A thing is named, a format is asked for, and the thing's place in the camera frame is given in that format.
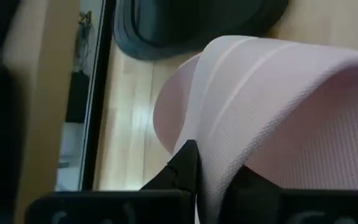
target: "black rubber mat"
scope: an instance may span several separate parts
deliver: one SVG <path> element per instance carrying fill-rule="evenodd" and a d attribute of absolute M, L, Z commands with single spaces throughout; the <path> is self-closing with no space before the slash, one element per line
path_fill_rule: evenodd
<path fill-rule="evenodd" d="M 167 58 L 222 35 L 261 36 L 287 6 L 288 0 L 116 0 L 114 38 L 131 57 Z"/>

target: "rolled yoga mat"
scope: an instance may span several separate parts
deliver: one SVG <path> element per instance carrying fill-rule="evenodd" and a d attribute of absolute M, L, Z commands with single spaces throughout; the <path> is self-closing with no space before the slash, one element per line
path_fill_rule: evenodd
<path fill-rule="evenodd" d="M 220 37 L 166 82 L 154 126 L 172 154 L 197 141 L 201 223 L 244 165 L 283 188 L 358 190 L 358 51 Z"/>

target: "wooden floor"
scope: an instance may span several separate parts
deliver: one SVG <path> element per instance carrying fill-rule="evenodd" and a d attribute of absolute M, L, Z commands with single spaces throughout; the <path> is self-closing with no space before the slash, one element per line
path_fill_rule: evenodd
<path fill-rule="evenodd" d="M 291 0 L 270 37 L 358 49 L 358 0 Z M 112 45 L 97 189 L 139 189 L 169 160 L 155 137 L 154 103 L 165 80 L 192 55 L 141 62 Z"/>

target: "pink yoga mat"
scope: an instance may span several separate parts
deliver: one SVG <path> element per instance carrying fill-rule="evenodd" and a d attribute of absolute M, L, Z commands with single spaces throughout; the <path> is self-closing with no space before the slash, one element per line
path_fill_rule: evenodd
<path fill-rule="evenodd" d="M 172 154 L 198 143 L 202 223 L 241 166 L 295 189 L 358 189 L 358 51 L 228 36 L 166 82 L 155 132 Z"/>

